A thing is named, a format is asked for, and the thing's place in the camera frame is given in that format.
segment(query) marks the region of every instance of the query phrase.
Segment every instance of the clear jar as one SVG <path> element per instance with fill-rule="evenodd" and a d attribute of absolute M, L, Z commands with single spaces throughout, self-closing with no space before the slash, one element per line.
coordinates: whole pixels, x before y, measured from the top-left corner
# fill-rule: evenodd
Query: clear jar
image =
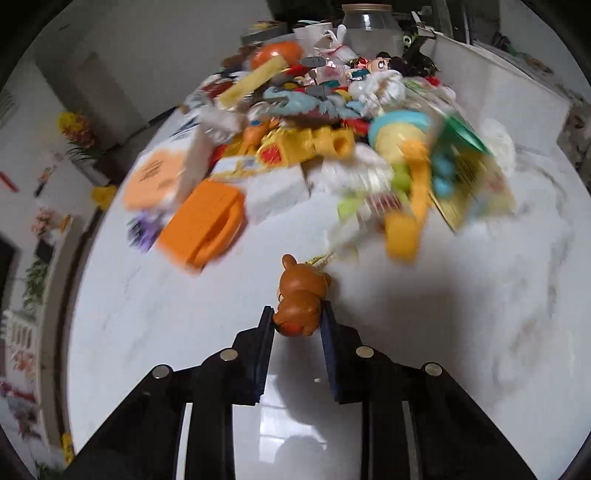
<path fill-rule="evenodd" d="M 343 11 L 343 25 L 347 27 L 345 43 L 357 55 L 373 60 L 385 51 L 392 57 L 402 57 L 402 29 L 392 16 L 391 5 L 350 4 L 343 5 Z"/>

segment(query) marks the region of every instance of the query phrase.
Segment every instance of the gray oval object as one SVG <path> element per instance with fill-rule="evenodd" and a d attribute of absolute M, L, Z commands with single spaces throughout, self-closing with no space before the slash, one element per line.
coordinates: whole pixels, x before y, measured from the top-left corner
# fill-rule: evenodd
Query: gray oval object
<path fill-rule="evenodd" d="M 431 375 L 432 377 L 438 377 L 443 373 L 443 368 L 441 368 L 441 365 L 427 364 L 425 365 L 425 373 L 427 375 Z"/>
<path fill-rule="evenodd" d="M 332 93 L 332 88 L 326 85 L 309 85 L 306 87 L 306 94 L 316 98 L 326 98 Z"/>
<path fill-rule="evenodd" d="M 305 57 L 300 60 L 300 65 L 306 67 L 307 69 L 326 67 L 326 60 L 322 57 Z"/>
<path fill-rule="evenodd" d="M 360 347 L 357 347 L 355 353 L 357 354 L 357 356 L 360 356 L 361 358 L 372 358 L 374 356 L 374 349 L 370 346 L 362 345 Z"/>
<path fill-rule="evenodd" d="M 167 365 L 158 365 L 152 369 L 154 378 L 164 378 L 170 373 L 170 368 Z"/>
<path fill-rule="evenodd" d="M 231 362 L 232 360 L 238 358 L 238 352 L 233 348 L 226 348 L 220 352 L 220 358 L 225 362 Z"/>

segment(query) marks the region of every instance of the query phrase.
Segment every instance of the orange balloon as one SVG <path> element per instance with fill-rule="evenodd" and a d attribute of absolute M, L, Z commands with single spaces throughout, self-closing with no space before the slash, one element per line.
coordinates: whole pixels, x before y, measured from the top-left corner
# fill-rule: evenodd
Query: orange balloon
<path fill-rule="evenodd" d="M 259 48 L 251 60 L 251 69 L 254 70 L 265 62 L 281 55 L 289 66 L 297 65 L 304 56 L 304 51 L 296 41 L 282 41 L 278 43 L 270 43 Z"/>

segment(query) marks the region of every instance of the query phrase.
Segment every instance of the pile of toys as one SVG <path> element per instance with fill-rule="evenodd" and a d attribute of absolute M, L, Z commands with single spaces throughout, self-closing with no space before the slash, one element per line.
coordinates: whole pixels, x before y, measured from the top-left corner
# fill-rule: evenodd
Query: pile of toys
<path fill-rule="evenodd" d="M 246 220 L 286 210 L 312 188 L 340 197 L 322 261 L 381 227 L 388 255 L 413 262 L 431 205 L 454 230 L 510 211 L 494 155 L 422 42 L 403 57 L 364 59 L 327 31 L 313 57 L 283 41 L 224 60 L 181 106 L 183 126 L 142 153 L 124 192 L 126 208 L 140 211 L 132 244 L 156 242 L 201 269 Z"/>

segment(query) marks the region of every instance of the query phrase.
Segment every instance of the teal lid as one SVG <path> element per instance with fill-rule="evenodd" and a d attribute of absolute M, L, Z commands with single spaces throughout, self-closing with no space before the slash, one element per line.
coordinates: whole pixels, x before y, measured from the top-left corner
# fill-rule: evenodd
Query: teal lid
<path fill-rule="evenodd" d="M 369 145 L 375 148 L 375 139 L 378 136 L 378 131 L 389 124 L 411 124 L 427 132 L 431 119 L 426 113 L 417 112 L 415 110 L 396 110 L 395 112 L 385 113 L 375 118 L 369 125 Z"/>

